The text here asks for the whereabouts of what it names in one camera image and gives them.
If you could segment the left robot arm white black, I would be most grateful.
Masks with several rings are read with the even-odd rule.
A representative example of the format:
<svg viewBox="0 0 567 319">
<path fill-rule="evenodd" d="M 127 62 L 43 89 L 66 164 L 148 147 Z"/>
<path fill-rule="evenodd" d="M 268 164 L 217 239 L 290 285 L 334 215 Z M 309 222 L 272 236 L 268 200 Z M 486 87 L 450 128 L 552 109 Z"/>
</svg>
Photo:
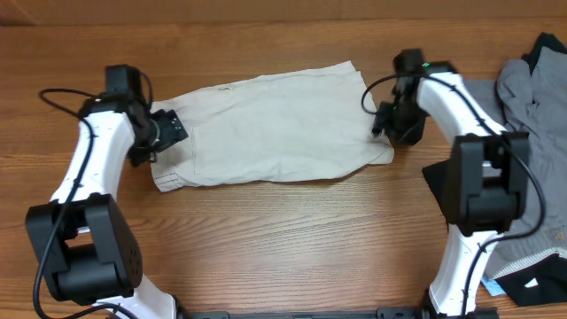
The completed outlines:
<svg viewBox="0 0 567 319">
<path fill-rule="evenodd" d="M 45 284 L 53 299 L 82 306 L 77 317 L 105 310 L 116 318 L 186 318 L 174 296 L 145 275 L 140 247 L 116 203 L 123 164 L 137 167 L 188 134 L 173 111 L 151 110 L 149 77 L 128 65 L 105 69 L 105 91 L 86 94 L 79 139 L 50 201 L 32 206 L 27 234 L 39 261 L 33 304 Z"/>
</svg>

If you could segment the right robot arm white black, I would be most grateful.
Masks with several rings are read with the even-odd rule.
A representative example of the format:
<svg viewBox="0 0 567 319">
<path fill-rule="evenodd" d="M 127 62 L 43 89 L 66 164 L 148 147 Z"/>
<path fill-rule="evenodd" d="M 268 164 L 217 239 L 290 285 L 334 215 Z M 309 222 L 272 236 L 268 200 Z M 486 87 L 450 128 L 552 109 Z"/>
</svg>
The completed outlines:
<svg viewBox="0 0 567 319">
<path fill-rule="evenodd" d="M 391 103 L 374 113 L 374 135 L 414 145 L 432 117 L 451 145 L 447 160 L 423 177 L 447 223 L 448 240 L 435 279 L 418 307 L 383 307 L 379 318 L 495 318 L 478 309 L 477 290 L 495 246 L 524 212 L 529 143 L 494 121 L 448 62 L 427 62 L 419 49 L 393 60 Z"/>
</svg>

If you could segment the beige shorts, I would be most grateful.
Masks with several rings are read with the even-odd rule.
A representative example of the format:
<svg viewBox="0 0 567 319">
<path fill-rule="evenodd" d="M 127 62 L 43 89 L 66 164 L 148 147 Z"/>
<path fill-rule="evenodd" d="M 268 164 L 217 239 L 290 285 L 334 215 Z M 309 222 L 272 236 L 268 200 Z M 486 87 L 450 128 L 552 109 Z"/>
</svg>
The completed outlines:
<svg viewBox="0 0 567 319">
<path fill-rule="evenodd" d="M 394 149 L 371 132 L 361 72 L 349 61 L 324 68 L 197 89 L 158 101 L 188 136 L 151 164 L 160 191 L 255 181 L 336 179 L 387 165 Z"/>
</svg>

